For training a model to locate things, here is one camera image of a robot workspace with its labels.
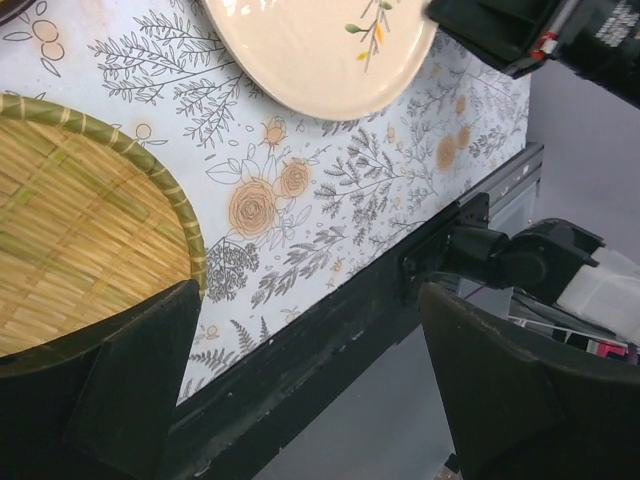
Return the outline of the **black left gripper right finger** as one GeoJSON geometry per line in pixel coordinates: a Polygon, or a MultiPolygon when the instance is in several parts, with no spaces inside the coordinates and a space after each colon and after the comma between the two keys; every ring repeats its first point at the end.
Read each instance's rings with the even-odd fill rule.
{"type": "Polygon", "coordinates": [[[466,479],[636,479],[639,369],[425,284],[419,308],[466,479]]]}

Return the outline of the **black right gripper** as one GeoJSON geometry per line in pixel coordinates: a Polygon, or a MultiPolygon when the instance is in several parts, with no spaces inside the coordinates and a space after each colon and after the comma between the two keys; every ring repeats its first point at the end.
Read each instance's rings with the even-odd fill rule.
{"type": "Polygon", "coordinates": [[[639,106],[637,1],[434,0],[428,17],[512,78],[553,60],[639,106]]]}

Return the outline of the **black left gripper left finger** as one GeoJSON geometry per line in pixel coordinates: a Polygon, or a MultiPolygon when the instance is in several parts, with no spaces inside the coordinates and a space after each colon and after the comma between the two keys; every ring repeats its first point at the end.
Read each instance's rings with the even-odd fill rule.
{"type": "Polygon", "coordinates": [[[154,479],[201,309],[181,281],[1,358],[4,479],[154,479]]]}

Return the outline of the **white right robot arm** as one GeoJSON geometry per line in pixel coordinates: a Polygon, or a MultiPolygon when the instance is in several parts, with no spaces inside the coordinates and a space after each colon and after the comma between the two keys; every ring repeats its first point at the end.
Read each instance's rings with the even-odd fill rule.
{"type": "MultiPolygon", "coordinates": [[[[636,1],[433,1],[425,13],[513,79],[555,60],[639,104],[636,1]]],[[[544,219],[513,237],[458,226],[439,269],[489,288],[519,288],[624,340],[639,340],[638,265],[569,221],[544,219]]]]}

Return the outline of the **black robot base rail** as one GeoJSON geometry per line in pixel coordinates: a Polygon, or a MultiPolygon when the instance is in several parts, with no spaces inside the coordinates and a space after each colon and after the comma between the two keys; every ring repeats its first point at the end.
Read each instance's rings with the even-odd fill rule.
{"type": "Polygon", "coordinates": [[[417,291],[450,232],[488,220],[488,194],[454,202],[184,401],[160,478],[252,478],[417,328],[417,291]]]}

